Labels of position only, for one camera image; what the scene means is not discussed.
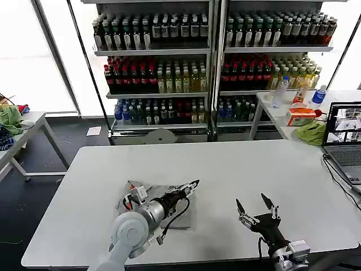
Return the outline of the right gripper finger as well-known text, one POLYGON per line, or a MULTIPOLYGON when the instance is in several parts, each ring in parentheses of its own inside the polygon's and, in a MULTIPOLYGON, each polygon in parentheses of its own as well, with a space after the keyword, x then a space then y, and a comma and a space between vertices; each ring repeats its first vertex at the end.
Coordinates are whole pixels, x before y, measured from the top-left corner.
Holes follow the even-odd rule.
POLYGON ((261 193, 261 197, 271 213, 272 219, 280 219, 279 216, 279 206, 275 205, 270 198, 268 198, 264 193, 261 193))
POLYGON ((242 204, 236 199, 237 211, 239 213, 239 221, 242 222, 243 225, 246 227, 252 227, 259 223, 259 220, 255 217, 246 213, 245 209, 243 208, 242 204))

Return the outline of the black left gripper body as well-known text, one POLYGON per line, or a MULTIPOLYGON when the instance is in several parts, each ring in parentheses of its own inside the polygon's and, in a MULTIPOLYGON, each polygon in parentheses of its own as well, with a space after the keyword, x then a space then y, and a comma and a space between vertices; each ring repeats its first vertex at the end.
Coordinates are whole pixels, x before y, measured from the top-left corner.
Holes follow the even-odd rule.
POLYGON ((183 200, 186 197, 187 194, 184 190, 175 190, 161 196, 159 198, 159 203, 162 205, 164 212, 170 212, 180 200, 183 200))

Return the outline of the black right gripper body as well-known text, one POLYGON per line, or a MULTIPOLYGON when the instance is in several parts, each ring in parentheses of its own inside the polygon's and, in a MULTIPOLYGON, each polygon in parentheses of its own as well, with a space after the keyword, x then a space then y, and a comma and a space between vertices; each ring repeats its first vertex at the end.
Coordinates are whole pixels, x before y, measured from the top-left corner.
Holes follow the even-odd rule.
POLYGON ((251 225, 252 232, 260 233, 268 245, 268 254, 273 255, 278 249, 286 247, 290 241, 286 240, 278 226, 281 219, 272 218, 272 214, 265 213, 254 217, 258 222, 251 225))

